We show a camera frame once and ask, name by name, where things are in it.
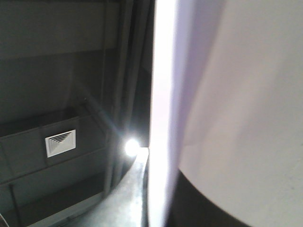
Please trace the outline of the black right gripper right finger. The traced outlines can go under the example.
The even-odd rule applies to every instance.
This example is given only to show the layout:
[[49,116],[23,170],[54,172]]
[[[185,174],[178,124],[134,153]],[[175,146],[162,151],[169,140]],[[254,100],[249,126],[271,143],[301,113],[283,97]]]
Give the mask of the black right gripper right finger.
[[246,227],[247,225],[213,204],[179,171],[166,226]]

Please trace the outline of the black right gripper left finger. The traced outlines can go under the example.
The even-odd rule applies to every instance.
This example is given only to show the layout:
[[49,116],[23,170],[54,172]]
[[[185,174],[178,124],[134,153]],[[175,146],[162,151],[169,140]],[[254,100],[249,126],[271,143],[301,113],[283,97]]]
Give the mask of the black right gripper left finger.
[[92,196],[33,224],[34,227],[142,227],[143,180],[148,148],[139,148],[136,159],[118,186],[101,202]]

